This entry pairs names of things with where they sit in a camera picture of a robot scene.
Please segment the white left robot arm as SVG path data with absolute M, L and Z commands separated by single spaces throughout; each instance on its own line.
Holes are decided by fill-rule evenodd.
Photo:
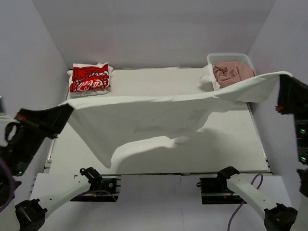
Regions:
M 92 167 L 82 168 L 63 188 L 56 188 L 37 199 L 15 203 L 15 190 L 46 138 L 55 139 L 68 122 L 73 107 L 59 105 L 46 110 L 20 109 L 4 131 L 5 146 L 0 148 L 0 229 L 37 231 L 58 208 L 76 196 L 98 189 L 101 175 Z

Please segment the white t-shirt black graphic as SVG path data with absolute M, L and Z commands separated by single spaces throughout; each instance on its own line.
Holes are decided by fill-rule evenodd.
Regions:
M 115 150 L 129 142 L 166 136 L 174 139 L 200 129 L 211 113 L 224 113 L 236 103 L 266 100 L 279 71 L 258 75 L 228 87 L 177 96 L 94 96 L 66 101 L 73 108 L 69 125 L 96 158 L 111 167 Z

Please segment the white cartoon print t-shirt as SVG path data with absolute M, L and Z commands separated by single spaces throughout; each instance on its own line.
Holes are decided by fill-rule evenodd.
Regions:
M 203 89 L 209 89 L 209 87 L 212 87 L 213 91 L 220 89 L 220 85 L 214 75 L 212 64 L 208 64 L 202 68 L 202 75 L 199 80 L 199 85 Z

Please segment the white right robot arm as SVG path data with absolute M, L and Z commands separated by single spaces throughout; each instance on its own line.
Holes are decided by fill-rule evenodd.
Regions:
M 279 75 L 279 94 L 276 111 L 294 118 L 297 158 L 308 164 L 308 86 L 291 74 Z M 306 231 L 308 229 L 308 169 L 297 169 L 300 179 L 300 206 L 295 209 L 266 195 L 253 182 L 241 177 L 234 167 L 227 167 L 217 173 L 217 180 L 223 189 L 231 190 L 242 202 L 248 204 L 263 220 L 268 231 Z

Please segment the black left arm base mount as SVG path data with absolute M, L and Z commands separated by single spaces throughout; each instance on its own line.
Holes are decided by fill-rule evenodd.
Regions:
M 86 192 L 72 198 L 71 202 L 115 203 L 117 201 L 120 192 L 120 179 L 103 177 L 93 167 L 81 168 L 79 173 L 88 179 L 90 187 Z

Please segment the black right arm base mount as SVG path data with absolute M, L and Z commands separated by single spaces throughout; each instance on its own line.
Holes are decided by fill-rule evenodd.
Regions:
M 200 178 L 196 186 L 200 188 L 203 205 L 239 205 L 243 199 L 227 187 L 227 180 L 240 172 L 234 167 L 226 167 L 217 172 L 216 177 Z

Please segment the pink t-shirt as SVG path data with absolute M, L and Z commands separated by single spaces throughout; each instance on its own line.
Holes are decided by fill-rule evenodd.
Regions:
M 221 62 L 213 67 L 216 81 L 221 88 L 256 76 L 255 71 L 241 62 Z

